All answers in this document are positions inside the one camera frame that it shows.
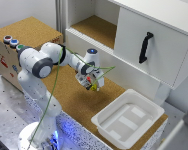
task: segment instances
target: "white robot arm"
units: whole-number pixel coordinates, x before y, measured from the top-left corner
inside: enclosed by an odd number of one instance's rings
[[[42,112],[44,112],[47,107],[51,93],[40,79],[47,77],[51,73],[53,65],[58,65],[61,49],[62,57],[60,59],[60,66],[69,64],[74,68],[78,72],[76,75],[77,80],[87,89],[90,89],[91,87],[91,81],[87,80],[88,75],[94,80],[103,75],[102,70],[98,68],[100,66],[99,53],[95,49],[88,49],[84,58],[77,54],[80,59],[89,64],[87,65],[77,58],[75,54],[71,54],[65,49],[65,46],[54,43],[44,44],[40,51],[28,46],[21,48],[18,50],[18,59],[22,71],[18,74],[18,81],[24,94],[35,100]],[[102,87],[104,85],[104,78],[98,79],[96,83],[98,88]],[[19,142],[19,150],[24,150],[25,147],[30,150],[60,149],[58,139],[52,138],[57,130],[56,116],[61,113],[61,109],[59,102],[52,96],[48,110],[34,136],[30,148],[28,148],[28,146],[35,133],[35,129],[30,133],[27,140]]]

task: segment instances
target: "green cable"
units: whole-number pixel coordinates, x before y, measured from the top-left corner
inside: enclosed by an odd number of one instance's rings
[[[111,71],[112,69],[115,68],[115,66],[112,67],[105,67],[105,68],[101,68],[101,67],[95,67],[93,65],[90,65],[88,63],[86,63],[85,61],[83,61],[77,54],[75,54],[72,50],[70,50],[69,48],[66,48],[70,53],[74,54],[79,60],[81,60],[83,63],[85,63],[86,65],[93,67],[93,68],[98,68],[98,69],[109,69],[108,71],[106,71],[103,75],[101,75],[100,77],[98,77],[93,83],[91,83],[91,85],[94,85],[99,79],[101,79],[105,74],[107,74],[109,71]]]
[[[58,74],[59,74],[59,64],[60,64],[60,60],[61,60],[61,56],[62,56],[62,49],[63,49],[63,47],[61,47],[61,51],[60,51],[60,53],[59,53],[59,62],[58,62],[58,67],[57,67],[57,74],[56,74],[56,78],[55,78],[55,82],[54,82],[54,87],[53,87],[53,89],[52,89],[52,93],[51,93],[51,95],[50,95],[49,101],[48,101],[48,103],[47,103],[47,107],[46,107],[46,109],[45,109],[45,111],[44,111],[44,113],[43,113],[43,116],[42,116],[42,118],[41,118],[41,121],[39,122],[38,126],[36,127],[36,131],[34,132],[34,135],[33,135],[32,139],[31,139],[31,141],[30,141],[30,144],[29,144],[28,149],[29,149],[30,146],[31,146],[31,143],[32,143],[32,141],[33,141],[33,139],[34,139],[34,137],[35,137],[35,135],[36,135],[36,132],[37,132],[37,130],[38,130],[38,128],[39,128],[41,122],[43,121],[43,118],[45,117],[45,114],[46,114],[47,109],[48,109],[48,107],[49,107],[51,98],[52,98],[52,96],[53,96],[54,89],[55,89],[55,86],[56,86],[56,83],[57,83]]]

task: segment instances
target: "black handle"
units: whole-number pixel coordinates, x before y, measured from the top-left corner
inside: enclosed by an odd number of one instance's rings
[[[148,40],[151,39],[154,35],[150,32],[147,32],[147,36],[145,37],[144,41],[143,41],[143,45],[141,48],[141,53],[140,53],[140,57],[139,57],[139,63],[142,64],[143,62],[145,62],[147,60],[147,57],[145,57],[145,53],[147,50],[147,45],[148,45]]]

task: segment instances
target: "brown box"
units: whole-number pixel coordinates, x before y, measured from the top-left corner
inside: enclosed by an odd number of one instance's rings
[[[63,43],[63,35],[60,32],[34,17],[0,29],[0,74],[19,90],[22,89],[18,83],[17,74],[21,71],[21,67],[18,63],[16,50],[3,43],[3,38],[6,35],[11,35],[13,39],[19,40],[20,44],[31,46],[36,50],[40,50],[46,42]]]

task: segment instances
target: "empty white tray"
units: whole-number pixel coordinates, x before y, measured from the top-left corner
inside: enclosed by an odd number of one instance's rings
[[[130,149],[163,113],[160,106],[134,90],[127,90],[91,120],[116,147]]]

